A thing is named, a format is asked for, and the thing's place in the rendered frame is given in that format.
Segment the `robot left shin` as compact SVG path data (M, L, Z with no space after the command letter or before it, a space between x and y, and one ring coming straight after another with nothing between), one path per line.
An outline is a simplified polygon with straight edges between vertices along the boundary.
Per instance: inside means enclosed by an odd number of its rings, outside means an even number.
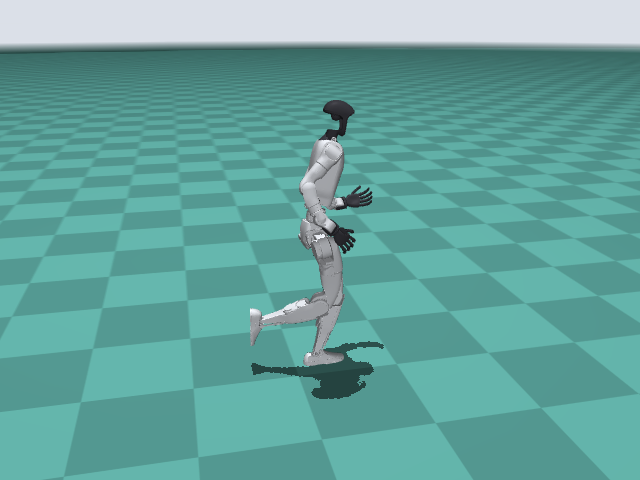
M338 319L338 316L344 301L344 297L345 297L345 294L342 295L342 299L338 304L333 305L331 307L331 309L328 311L327 316L316 320L317 333L316 333L315 343L313 347L315 356L322 355L324 346L326 346L329 336ZM315 352L317 352L317 354L315 354Z

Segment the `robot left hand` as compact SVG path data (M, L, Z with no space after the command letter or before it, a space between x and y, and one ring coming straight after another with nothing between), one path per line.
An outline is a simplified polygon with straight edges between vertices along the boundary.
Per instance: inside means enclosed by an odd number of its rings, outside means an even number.
M371 199L372 199L372 197L373 197L373 196L370 196L370 195L372 194L372 191L371 191L370 193L368 193L367 195L364 195L365 193L367 193L367 192L370 190L370 188L368 187L368 188L367 188L367 190L365 190L365 191L363 191L363 192L361 192L361 193L357 194L356 192L357 192L360 188L361 188L361 186L358 186L358 187L357 187L357 188L356 188L356 189L355 189L355 190L354 190L350 195L348 195L346 198L345 198L345 197L339 197L339 198L342 198L342 199L343 199L344 206L339 206L339 207L337 207L337 208L336 208L336 210L346 209L346 208L347 208L347 206L349 206L349 207L353 207L353 208L357 208L357 207L360 207L360 206L362 207L362 206L367 206L367 205L371 204L371 203L372 203L372 200L371 200ZM355 193L356 193L356 194L355 194ZM361 196L361 195L364 195L364 196ZM360 197L360 196L361 196L361 197ZM370 197L369 197L369 196L370 196ZM367 198L367 197L369 197L369 198ZM367 198L367 199L364 199L364 198ZM363 199L363 200L360 200L360 199ZM367 201L369 201L369 200L370 200L370 202L367 202ZM364 203L364 202L367 202L367 203ZM360 203L362 203L362 204L360 204Z

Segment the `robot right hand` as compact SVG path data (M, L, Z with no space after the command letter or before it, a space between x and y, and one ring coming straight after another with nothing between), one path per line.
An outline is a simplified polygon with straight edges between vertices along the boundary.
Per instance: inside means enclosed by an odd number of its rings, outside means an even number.
M331 220L331 219L330 219L330 220ZM331 221L333 221L333 220L331 220ZM333 221L333 222L334 222L334 221ZM334 223L335 223L335 222L334 222ZM336 223L335 223L335 224L336 224ZM350 236L350 234L348 233L348 232L350 232L350 233L354 233L354 231L353 231L352 229L344 229L343 227L339 228L339 225L338 225L338 224L336 224L336 227L335 227L335 229L333 230L333 232L332 232L332 233L330 233L330 232L329 232L328 230L326 230L325 228L322 228L322 229L323 229L323 231L324 231L324 232L326 232L329 236L333 236L333 237L334 237L334 240L335 240L336 244L337 244L338 246L340 246L340 247L341 247L341 249L343 250L343 254L346 254L346 252L347 252L347 251L350 251L350 249L351 249L350 247L353 247L353 243L352 243L352 242L355 242L355 241L356 241L356 240L355 240L352 236ZM352 242L351 242L349 239L351 239L351 240L352 240ZM350 246L349 246L346 242L348 242L348 243L350 244ZM346 251L345 247L343 246L343 244L344 244L344 246L347 248L347 251Z

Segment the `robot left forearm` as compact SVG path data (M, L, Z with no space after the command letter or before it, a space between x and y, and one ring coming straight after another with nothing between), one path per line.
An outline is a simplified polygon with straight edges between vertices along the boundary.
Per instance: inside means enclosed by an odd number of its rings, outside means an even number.
M343 199L334 197L331 206L330 207L325 206L325 207L329 210L332 210L332 209L336 210L336 208L339 206L344 206Z

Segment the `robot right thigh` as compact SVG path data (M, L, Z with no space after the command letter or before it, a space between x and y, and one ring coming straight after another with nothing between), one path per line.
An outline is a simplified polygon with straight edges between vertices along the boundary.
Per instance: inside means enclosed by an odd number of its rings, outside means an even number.
M330 310L338 296L342 280L343 264L339 246L334 237L325 236L320 231L313 234L311 249L314 257L317 260L320 259L319 272L324 292L313 294L310 302L318 299L326 300Z

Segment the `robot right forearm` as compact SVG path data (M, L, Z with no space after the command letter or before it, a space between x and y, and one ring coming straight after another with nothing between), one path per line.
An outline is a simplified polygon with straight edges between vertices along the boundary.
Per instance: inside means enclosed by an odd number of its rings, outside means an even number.
M302 187L303 198L305 201L305 208L308 209L311 217L313 216L313 223L316 226L325 228L330 233L336 227L336 224L331 221L325 213L323 213L320 199L317 196L316 187L313 183L305 183Z

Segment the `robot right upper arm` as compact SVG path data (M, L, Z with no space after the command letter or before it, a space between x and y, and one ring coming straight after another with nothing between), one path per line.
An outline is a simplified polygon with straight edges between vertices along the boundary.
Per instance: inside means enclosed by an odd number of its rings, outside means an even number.
M303 185L308 182L315 185L315 181L323 178L327 171L329 171L330 168L340 160L342 154L342 151L334 144L330 143L324 148L316 163L311 167L299 184L299 191L302 196Z

